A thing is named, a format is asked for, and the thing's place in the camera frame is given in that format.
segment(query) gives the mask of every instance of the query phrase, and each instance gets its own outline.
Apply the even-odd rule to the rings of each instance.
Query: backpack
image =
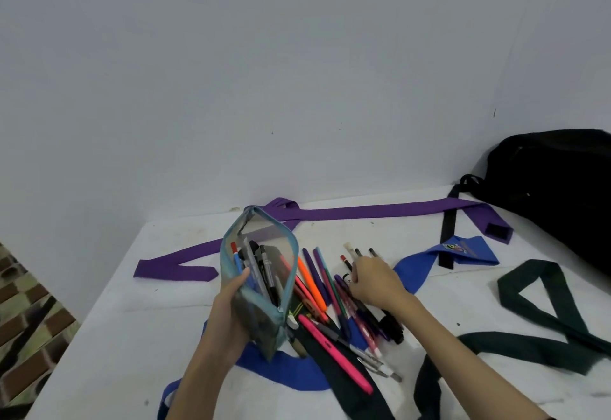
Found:
[[[461,192],[530,219],[611,276],[611,134],[596,129],[513,135],[488,155],[484,179]]]

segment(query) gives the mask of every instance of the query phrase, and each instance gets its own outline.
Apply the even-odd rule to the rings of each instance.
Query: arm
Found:
[[[185,370],[165,420],[212,420],[225,376],[248,342],[248,333],[233,315],[231,300],[250,270],[235,277],[214,298],[206,331]]]
[[[350,289],[356,298],[392,312],[408,328],[472,420],[549,418],[441,325],[380,258],[357,260]]]

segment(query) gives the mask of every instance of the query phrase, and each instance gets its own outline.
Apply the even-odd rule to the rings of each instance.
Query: purple ribbon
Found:
[[[509,243],[513,233],[509,224],[490,205],[459,198],[329,209],[301,209],[295,201],[276,198],[262,208],[267,214],[284,223],[291,230],[294,230],[301,221],[423,216],[448,209],[462,209],[486,237],[502,243]],[[222,239],[207,241],[154,259],[141,259],[136,266],[134,277],[209,282],[219,274],[214,267],[181,264],[218,253],[221,249],[221,242]]]

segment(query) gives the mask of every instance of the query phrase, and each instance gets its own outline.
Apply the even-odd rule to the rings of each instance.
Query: pencil case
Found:
[[[239,261],[232,243],[240,248]],[[270,290],[260,246],[267,256],[267,273],[273,285],[279,285],[279,305],[270,298]],[[233,223],[221,243],[221,283],[237,277],[243,267],[250,267],[247,282],[235,294],[232,306],[264,357],[270,361],[286,340],[284,323],[293,294],[299,246],[287,227],[261,208],[250,206]]]

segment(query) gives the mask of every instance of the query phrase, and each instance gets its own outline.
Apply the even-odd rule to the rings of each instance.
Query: white table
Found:
[[[443,198],[450,187],[343,198],[302,204],[303,208],[359,206]],[[590,331],[611,340],[611,282],[532,223],[498,210],[516,230],[510,245],[486,239],[500,260],[496,267],[435,265],[417,295],[455,334],[508,331],[565,340],[531,324],[499,304],[495,281],[527,259],[550,259],[563,267]],[[139,259],[149,259],[222,237],[239,213],[191,216],[146,224],[118,266],[91,313],[34,404],[29,420],[148,420],[157,415],[163,388],[180,378],[198,341],[220,278],[210,283],[134,279]],[[346,272],[339,259],[346,241],[374,248],[394,265],[402,257],[439,243],[442,214],[410,218],[303,222],[295,230],[300,247],[320,246],[331,273]],[[462,211],[456,234],[479,235]],[[218,254],[193,261],[218,267]],[[523,294],[554,313],[540,281]],[[388,361],[404,377],[374,379],[397,419],[415,419],[412,394],[424,351],[406,332],[399,346],[383,344]],[[586,376],[483,354],[482,357],[531,399],[559,419],[608,418],[611,362],[599,362]],[[442,382],[442,418],[466,418]],[[221,390],[216,419],[345,418],[330,391],[301,393],[234,367]]]

